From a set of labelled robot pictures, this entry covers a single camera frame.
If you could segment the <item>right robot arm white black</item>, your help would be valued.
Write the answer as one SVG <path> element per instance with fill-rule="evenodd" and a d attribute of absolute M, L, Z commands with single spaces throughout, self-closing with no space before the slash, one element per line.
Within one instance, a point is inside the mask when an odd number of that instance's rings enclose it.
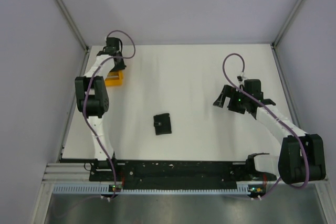
<path fill-rule="evenodd" d="M 213 105 L 222 108 L 226 99 L 229 99 L 227 108 L 230 111 L 249 113 L 280 144 L 278 155 L 259 153 L 249 156 L 251 163 L 245 166 L 248 178 L 256 180 L 264 173 L 270 173 L 288 185 L 325 179 L 321 136 L 298 128 L 277 109 L 272 99 L 265 99 L 259 79 L 245 80 L 239 88 L 224 85 Z"/>

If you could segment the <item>yellow plastic bin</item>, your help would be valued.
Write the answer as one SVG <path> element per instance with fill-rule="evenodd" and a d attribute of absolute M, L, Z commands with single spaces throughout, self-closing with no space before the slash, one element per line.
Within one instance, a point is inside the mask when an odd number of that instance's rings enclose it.
<path fill-rule="evenodd" d="M 105 79 L 106 87 L 116 87 L 123 84 L 123 71 L 110 71 Z"/>

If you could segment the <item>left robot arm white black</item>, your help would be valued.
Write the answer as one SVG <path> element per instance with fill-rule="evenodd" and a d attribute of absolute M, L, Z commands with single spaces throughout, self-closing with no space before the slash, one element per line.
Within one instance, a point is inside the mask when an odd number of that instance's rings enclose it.
<path fill-rule="evenodd" d="M 105 80 L 119 60 L 122 60 L 121 40 L 107 38 L 106 45 L 98 52 L 91 68 L 84 76 L 75 78 L 77 109 L 90 130 L 95 148 L 94 159 L 98 161 L 106 161 L 114 153 L 104 129 L 103 116 L 110 104 Z"/>

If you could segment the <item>black leather card holder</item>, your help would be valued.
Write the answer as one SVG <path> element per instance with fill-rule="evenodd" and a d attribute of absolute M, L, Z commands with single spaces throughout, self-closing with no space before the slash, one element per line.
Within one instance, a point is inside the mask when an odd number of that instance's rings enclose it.
<path fill-rule="evenodd" d="M 169 113 L 158 114 L 153 117 L 155 135 L 171 134 L 171 118 Z"/>

